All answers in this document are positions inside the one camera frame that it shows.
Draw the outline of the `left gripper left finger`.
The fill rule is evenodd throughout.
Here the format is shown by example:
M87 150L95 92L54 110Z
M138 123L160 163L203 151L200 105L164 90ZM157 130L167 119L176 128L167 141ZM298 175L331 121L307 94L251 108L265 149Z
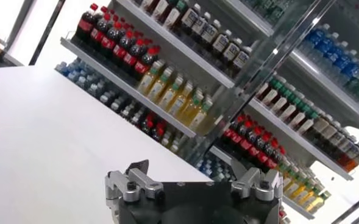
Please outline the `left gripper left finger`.
M138 202L141 193L156 203L164 201L163 183L154 181L147 173L149 160L131 163L124 173L109 171L105 176L105 200L110 209L118 206L119 199L127 203Z

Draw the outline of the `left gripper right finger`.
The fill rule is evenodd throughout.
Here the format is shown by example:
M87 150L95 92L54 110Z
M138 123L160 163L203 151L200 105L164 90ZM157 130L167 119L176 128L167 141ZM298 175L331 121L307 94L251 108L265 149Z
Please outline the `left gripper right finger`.
M231 183L231 196L240 201L255 195L260 201L282 201L283 176L275 169L263 173L257 167L246 169L237 160L231 160L231 168L236 180Z

